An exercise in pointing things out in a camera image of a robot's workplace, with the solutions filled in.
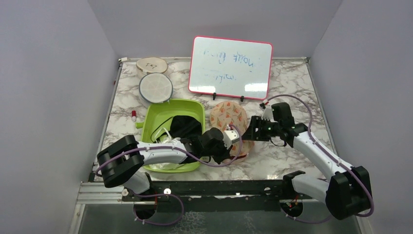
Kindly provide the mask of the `floral mesh laundry bag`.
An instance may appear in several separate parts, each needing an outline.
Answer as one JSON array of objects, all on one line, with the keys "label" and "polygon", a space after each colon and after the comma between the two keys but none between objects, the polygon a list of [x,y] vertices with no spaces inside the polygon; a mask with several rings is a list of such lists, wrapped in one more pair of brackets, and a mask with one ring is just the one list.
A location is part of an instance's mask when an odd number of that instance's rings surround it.
[{"label": "floral mesh laundry bag", "polygon": [[[212,108],[209,114],[209,123],[211,127],[218,128],[221,131],[224,131],[227,125],[233,124],[240,130],[241,134],[244,134],[249,126],[245,109],[241,105],[230,101],[220,102]],[[254,145],[253,141],[243,140],[243,145],[240,147],[240,144],[237,142],[230,151],[230,159],[224,160],[224,163],[232,160],[237,155],[239,148],[241,148],[241,154],[232,164],[243,162]]]}]

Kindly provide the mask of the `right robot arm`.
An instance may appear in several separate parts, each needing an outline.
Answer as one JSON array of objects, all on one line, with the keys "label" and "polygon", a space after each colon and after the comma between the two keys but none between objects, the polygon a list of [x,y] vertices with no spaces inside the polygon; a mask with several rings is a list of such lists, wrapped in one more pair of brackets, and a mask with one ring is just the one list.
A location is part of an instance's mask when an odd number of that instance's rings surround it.
[{"label": "right robot arm", "polygon": [[311,177],[303,171],[283,176],[281,192],[286,198],[308,195],[326,205],[337,220],[364,216],[373,211],[370,176],[362,167],[354,167],[321,144],[304,123],[295,123],[289,104],[261,104],[262,116],[252,116],[243,140],[271,141],[279,137],[284,145],[299,151],[325,176]]}]

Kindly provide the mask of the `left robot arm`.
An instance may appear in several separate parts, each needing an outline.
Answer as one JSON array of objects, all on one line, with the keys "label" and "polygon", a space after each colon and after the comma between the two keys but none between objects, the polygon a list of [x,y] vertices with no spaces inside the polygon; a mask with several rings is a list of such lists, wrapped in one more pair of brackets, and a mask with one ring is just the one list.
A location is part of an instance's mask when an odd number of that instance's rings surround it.
[{"label": "left robot arm", "polygon": [[223,167],[230,157],[233,145],[241,140],[239,130],[231,125],[228,130],[211,128],[199,136],[182,138],[168,143],[145,143],[127,135],[97,155],[98,168],[95,174],[104,180],[107,188],[124,186],[141,200],[151,198],[153,187],[147,173],[139,171],[143,166],[173,163],[190,164],[209,157],[214,167]]}]

